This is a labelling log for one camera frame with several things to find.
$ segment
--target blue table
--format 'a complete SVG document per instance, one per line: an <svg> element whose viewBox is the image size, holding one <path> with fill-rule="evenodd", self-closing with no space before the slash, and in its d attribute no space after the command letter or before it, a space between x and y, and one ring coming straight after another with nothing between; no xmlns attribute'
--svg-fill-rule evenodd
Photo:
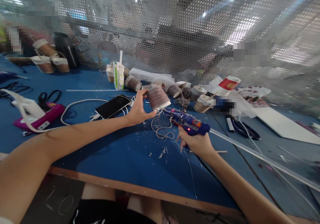
<svg viewBox="0 0 320 224"><path fill-rule="evenodd" d="M310 125L312 122L320 124L320 121L313 117L308 117L296 113L290 113L287 111L277 111L279 111L286 117L292 119L293 121L300 121L307 126ZM219 125L223 128L226 135L256 150L255 146L248 138L245 138L236 132L229 132L224 117L218 115L215 115L214 117L218 121ZM312 167L308 166L307 164L303 163L302 161L294 158L290 154L278 148L278 146L281 146L282 148L294 154L295 156L307 161L319 161L320 145L282 138L259 118L250 119L249 117L244 117L241 118L241 120L259 133L259 135L261 136L261 140L255 142L265 156L274 161L277 161L279 164L295 171L296 173L304 176L305 178L308 178L316 183L320 182L319 172L315 171ZM307 202L277 173L269 170L265 166L265 163L257 157L247 153L242 149L239 149L239 151L246 159L254 173L265 185L266 189L274 199L275 203L286 214L319 221L318 217L312 211ZM283 162L279 155L283 155L286 159L293 161L293 163ZM285 173L282 174L287 180L289 180L294 185L295 188L297 188L313 204L313 206L320 213L318 205L316 204L314 198L310 195L310 192L308 191L306 185Z"/></svg>
<svg viewBox="0 0 320 224"><path fill-rule="evenodd" d="M28 73L22 73L18 67L4 58L0 61L0 70L15 72L29 78L28 80L16 80L34 89L24 94L25 97L34 100L37 100L39 93L44 91L50 93L56 89L63 92L58 103L65 106L88 98L110 100L112 97L109 95L120 93L134 95L133 92L119 91L65 91L66 89L114 89L113 83L109 83L107 76L99 72L97 68L81 66L79 69L71 70L68 74L58 72L42 74L35 66L24 68ZM13 81L6 81L0 86ZM89 116L94 113L94 109L101 104L101 101L77 104L67 111L64 120L70 124L87 122L90 120ZM144 107L146 111L151 111L149 104L145 103ZM210 114L196 113L192 106L188 111L196 118L209 123L216 130L224 132ZM8 99L0 99L0 116L1 153L10 153L33 136L23 137L22 131L11 124L20 118L20 113L16 108L10 106ZM207 171L193 153L186 152L192 168L193 187L190 166L185 154L180 154L179 147L173 140L158 139L151 130L150 122L147 120L96 140L55 162L50 172L203 210L233 216L241 215L236 203L220 182ZM155 122L162 126L169 126L169 119L164 115ZM50 125L50 127L57 126L62 126L60 120ZM167 131L177 136L176 127L164 130L164 132ZM234 146L211 133L210 138L216 150L228 150L228 153L221 154L221 156L249 183L270 199L263 185ZM167 148L168 153L159 158L164 148Z"/></svg>

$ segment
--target white plastic rod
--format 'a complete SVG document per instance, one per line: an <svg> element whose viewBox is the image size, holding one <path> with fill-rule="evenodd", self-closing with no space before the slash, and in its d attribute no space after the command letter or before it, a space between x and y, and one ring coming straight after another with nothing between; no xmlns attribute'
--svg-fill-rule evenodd
<svg viewBox="0 0 320 224"><path fill-rule="evenodd" d="M122 50L120 51L120 64L122 64Z"/></svg>
<svg viewBox="0 0 320 224"><path fill-rule="evenodd" d="M256 151L252 150L251 148L249 148L249 147L247 147L247 146L235 141L234 139L231 139L231 138L227 137L226 135L221 134L218 131L215 131L214 129L210 129L210 132L215 134L215 135L217 135L217 136L219 136L219 137L221 137L222 139L225 139L226 141L234 144L235 146L237 146L237 147L249 152L250 154L252 154L252 155L258 157L259 159L265 161L266 163L272 165L273 167L283 171L284 173L287 173L288 175L292 176L293 178L297 179L298 181L301 181L302 183L304 183L304 184L310 186L311 188L317 190L318 192L320 192L320 186L318 184L316 184L316 183L308 180L307 178L304 178L303 176L301 176L301 175L289 170L288 168L286 168L286 167L278 164L277 162L265 157L264 155L261 155L260 153L258 153Z"/></svg>
<svg viewBox="0 0 320 224"><path fill-rule="evenodd" d="M99 92L99 91L129 91L129 89L121 89L121 90L116 90L116 89L107 89L107 90L72 90L72 89L68 89L66 91L68 91L68 92Z"/></svg>

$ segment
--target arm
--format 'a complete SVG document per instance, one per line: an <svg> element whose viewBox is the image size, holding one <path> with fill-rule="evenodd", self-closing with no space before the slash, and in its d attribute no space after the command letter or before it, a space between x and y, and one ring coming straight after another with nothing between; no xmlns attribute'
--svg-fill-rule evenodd
<svg viewBox="0 0 320 224"><path fill-rule="evenodd" d="M61 127L37 135L11 152L0 162L0 217L20 223L50 165L75 150L124 127L155 116L145 113L143 94L128 115L113 119Z"/></svg>
<svg viewBox="0 0 320 224"><path fill-rule="evenodd" d="M187 143L190 149L212 168L249 223L293 224L283 212L219 156L212 147L208 133L205 136L197 135L191 137L179 127L179 136L182 139L183 146Z"/></svg>

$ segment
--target scissors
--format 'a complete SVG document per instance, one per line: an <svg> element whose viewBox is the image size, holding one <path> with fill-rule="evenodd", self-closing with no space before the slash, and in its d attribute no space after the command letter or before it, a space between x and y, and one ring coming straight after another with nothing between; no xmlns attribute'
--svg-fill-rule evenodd
<svg viewBox="0 0 320 224"><path fill-rule="evenodd" d="M232 115L227 115L226 118L230 118L231 124L233 126L233 128L235 129L236 132L238 132L239 134L243 135L246 138L249 138L246 129L248 130L248 133L250 135L250 137L253 140L261 140L260 135L254 130L252 129L250 126L248 126L247 124L245 124L244 122L241 122L245 128L243 127L243 125L240 123L240 121L238 121L234 116Z"/></svg>

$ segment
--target hot glue gun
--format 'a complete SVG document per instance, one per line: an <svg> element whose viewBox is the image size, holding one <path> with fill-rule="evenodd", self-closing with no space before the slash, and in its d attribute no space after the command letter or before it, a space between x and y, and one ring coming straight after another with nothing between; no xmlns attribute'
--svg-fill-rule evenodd
<svg viewBox="0 0 320 224"><path fill-rule="evenodd" d="M197 134L204 136L210 131L211 126L180 110L171 108L161 108L161 110L172 117L173 123L177 126L181 126L190 136L195 136Z"/></svg>

